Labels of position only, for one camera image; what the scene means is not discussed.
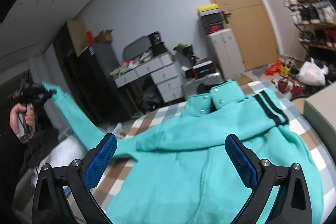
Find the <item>person's left hand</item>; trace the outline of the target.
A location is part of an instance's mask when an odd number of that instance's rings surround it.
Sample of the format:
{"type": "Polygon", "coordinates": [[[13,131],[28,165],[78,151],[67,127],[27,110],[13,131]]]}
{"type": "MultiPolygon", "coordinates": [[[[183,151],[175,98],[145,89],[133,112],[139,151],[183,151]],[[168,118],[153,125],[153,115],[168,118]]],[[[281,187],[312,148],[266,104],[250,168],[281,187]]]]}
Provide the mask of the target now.
{"type": "Polygon", "coordinates": [[[10,112],[10,127],[19,138],[19,118],[25,119],[26,125],[30,129],[30,134],[33,136],[35,132],[35,112],[33,105],[29,106],[29,109],[26,106],[21,105],[20,103],[14,105],[10,112]]]}

